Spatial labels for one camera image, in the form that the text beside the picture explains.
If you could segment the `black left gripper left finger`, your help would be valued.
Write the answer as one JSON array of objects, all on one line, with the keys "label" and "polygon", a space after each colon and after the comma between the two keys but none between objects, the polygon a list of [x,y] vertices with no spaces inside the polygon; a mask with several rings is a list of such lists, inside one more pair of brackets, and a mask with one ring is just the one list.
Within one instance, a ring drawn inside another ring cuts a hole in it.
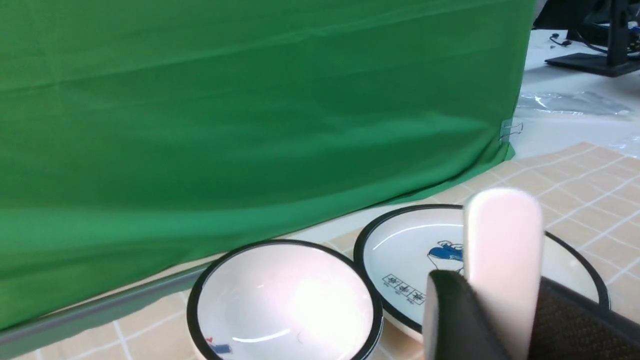
[{"label": "black left gripper left finger", "polygon": [[423,310],[426,360],[509,360],[477,294],[458,272],[429,273]]}]

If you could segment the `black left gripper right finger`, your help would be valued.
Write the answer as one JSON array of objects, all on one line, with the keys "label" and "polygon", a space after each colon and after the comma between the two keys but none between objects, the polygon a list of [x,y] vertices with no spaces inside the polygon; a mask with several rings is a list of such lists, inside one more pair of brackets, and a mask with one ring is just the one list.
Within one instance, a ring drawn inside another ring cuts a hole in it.
[{"label": "black left gripper right finger", "polygon": [[638,323],[542,277],[531,360],[638,360]]}]

